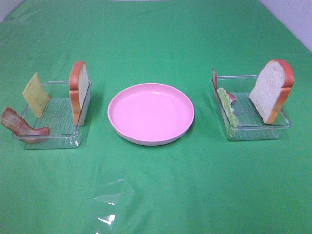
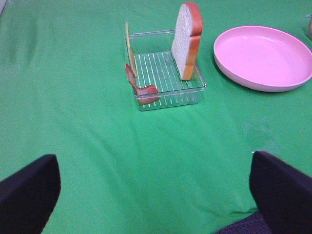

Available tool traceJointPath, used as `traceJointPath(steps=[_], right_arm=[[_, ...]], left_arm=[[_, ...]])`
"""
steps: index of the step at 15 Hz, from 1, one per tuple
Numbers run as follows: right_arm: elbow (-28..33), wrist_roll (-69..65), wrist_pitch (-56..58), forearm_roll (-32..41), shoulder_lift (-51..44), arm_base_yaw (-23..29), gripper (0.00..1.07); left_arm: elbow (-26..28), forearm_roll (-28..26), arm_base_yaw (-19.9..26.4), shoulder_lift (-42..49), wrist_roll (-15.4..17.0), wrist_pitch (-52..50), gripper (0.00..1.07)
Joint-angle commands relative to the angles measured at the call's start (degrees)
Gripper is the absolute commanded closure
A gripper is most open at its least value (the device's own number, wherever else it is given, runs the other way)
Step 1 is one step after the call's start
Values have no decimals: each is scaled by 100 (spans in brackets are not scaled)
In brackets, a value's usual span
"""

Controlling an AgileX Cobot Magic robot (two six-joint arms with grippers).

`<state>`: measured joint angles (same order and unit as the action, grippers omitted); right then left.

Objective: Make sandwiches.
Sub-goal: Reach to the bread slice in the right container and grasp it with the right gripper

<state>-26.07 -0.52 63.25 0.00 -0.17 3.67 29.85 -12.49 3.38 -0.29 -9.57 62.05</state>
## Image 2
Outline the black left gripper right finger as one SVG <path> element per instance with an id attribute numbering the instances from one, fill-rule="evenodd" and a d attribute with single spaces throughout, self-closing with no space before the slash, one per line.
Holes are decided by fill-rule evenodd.
<path id="1" fill-rule="evenodd" d="M 249 188 L 274 234 L 312 232 L 312 178 L 279 158 L 253 154 Z"/>

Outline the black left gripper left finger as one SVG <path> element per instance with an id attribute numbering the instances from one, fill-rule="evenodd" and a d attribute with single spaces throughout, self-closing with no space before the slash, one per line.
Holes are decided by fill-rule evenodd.
<path id="1" fill-rule="evenodd" d="M 0 183 L 0 232 L 40 234 L 60 194 L 56 155 L 44 155 Z"/>

